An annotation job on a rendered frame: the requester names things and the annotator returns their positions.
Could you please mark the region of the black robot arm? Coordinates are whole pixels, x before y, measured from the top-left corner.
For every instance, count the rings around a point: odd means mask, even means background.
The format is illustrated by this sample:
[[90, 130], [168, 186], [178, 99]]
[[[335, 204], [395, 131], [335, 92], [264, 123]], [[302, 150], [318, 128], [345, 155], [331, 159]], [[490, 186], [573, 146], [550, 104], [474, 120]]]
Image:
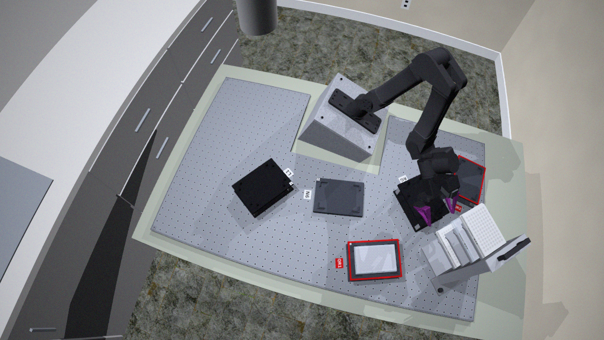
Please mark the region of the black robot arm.
[[421, 177], [433, 175], [423, 179], [426, 195], [434, 197], [442, 192], [452, 199], [457, 196], [460, 183], [458, 175], [451, 173], [458, 171], [460, 161], [452, 146], [435, 147], [435, 139], [452, 101], [459, 90], [467, 86], [468, 79], [449, 50], [436, 47], [419, 53], [401, 72], [376, 89], [359, 94], [356, 99], [335, 89], [328, 103], [376, 134], [382, 120], [374, 113], [424, 81], [432, 85], [431, 93], [405, 146], [411, 159], [417, 160]]

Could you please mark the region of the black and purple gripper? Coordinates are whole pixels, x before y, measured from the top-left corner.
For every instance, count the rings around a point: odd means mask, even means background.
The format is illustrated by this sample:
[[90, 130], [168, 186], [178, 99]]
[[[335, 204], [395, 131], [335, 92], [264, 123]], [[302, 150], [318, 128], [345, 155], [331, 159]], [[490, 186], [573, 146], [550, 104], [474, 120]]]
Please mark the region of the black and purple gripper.
[[442, 192], [436, 194], [435, 196], [430, 196], [430, 195], [427, 195], [426, 192], [424, 191], [417, 195], [417, 201], [415, 203], [413, 203], [413, 208], [423, 217], [426, 224], [429, 227], [431, 227], [432, 226], [431, 208], [430, 208], [430, 206], [426, 206], [424, 202], [430, 202], [431, 200], [434, 200], [436, 197], [438, 197], [439, 200], [445, 199], [447, 206], [449, 207], [449, 211], [451, 212], [451, 214], [454, 214], [459, 194], [460, 193], [458, 190], [457, 196], [453, 197], [452, 205], [451, 205], [450, 198], [447, 198]]

